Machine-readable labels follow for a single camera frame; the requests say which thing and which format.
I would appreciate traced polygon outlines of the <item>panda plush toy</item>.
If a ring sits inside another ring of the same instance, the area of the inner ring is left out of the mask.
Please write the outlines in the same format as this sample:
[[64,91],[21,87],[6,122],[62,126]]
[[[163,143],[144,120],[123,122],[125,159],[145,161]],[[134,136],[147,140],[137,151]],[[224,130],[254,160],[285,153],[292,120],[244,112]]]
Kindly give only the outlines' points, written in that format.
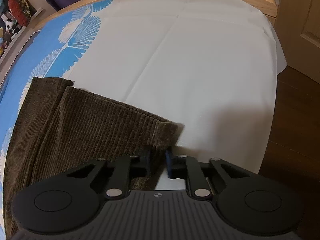
[[16,35],[21,29],[17,20],[13,20],[8,18],[5,22],[5,31],[12,33],[12,35]]

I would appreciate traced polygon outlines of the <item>dark brown corduroy pants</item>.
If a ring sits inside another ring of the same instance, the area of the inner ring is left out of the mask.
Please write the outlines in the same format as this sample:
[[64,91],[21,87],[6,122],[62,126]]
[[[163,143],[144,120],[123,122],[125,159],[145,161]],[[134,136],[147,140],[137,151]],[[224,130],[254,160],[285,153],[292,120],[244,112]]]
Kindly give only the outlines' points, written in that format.
[[179,129],[163,117],[77,89],[70,80],[33,78],[5,162],[6,237],[18,230],[10,206],[21,189],[93,159],[113,161],[152,150],[160,160],[176,142]]

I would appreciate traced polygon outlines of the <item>wooden door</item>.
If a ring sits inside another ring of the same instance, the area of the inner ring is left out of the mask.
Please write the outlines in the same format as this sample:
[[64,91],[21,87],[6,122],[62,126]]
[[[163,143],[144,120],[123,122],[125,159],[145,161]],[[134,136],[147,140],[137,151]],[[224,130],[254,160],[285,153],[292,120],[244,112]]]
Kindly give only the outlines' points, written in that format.
[[319,82],[319,0],[280,0],[274,27],[287,65]]

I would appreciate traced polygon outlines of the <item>blue white patterned bedsheet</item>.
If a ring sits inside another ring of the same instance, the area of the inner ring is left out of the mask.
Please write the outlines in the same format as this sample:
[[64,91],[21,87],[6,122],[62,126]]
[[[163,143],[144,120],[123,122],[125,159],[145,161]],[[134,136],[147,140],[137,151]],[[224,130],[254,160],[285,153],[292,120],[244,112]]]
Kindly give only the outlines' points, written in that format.
[[[21,53],[40,31],[29,38]],[[284,55],[275,66],[80,66],[67,71],[58,68],[53,76],[48,74],[47,60],[28,69],[17,68],[15,63],[1,88],[1,239],[292,237],[292,232],[250,235],[231,227],[219,217],[210,201],[189,196],[184,179],[169,178],[166,162],[166,152],[172,150],[174,155],[191,156],[200,163],[223,159],[258,174],[272,125],[277,76],[286,67]],[[152,150],[147,150],[149,173],[131,180],[127,196],[107,201],[86,225],[70,232],[31,232],[18,227],[7,238],[3,214],[5,162],[18,114],[35,77],[70,80],[77,89],[163,117],[180,129],[176,142],[164,151],[160,160],[152,156]]]

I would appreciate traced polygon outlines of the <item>yellow plush toy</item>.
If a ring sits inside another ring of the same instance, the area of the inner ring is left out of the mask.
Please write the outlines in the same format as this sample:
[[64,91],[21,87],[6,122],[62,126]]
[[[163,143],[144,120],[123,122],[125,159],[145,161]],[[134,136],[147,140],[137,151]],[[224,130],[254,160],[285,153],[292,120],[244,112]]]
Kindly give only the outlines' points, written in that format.
[[3,27],[0,28],[0,56],[4,53],[4,51],[7,49],[8,44],[10,43],[10,33],[5,31]]

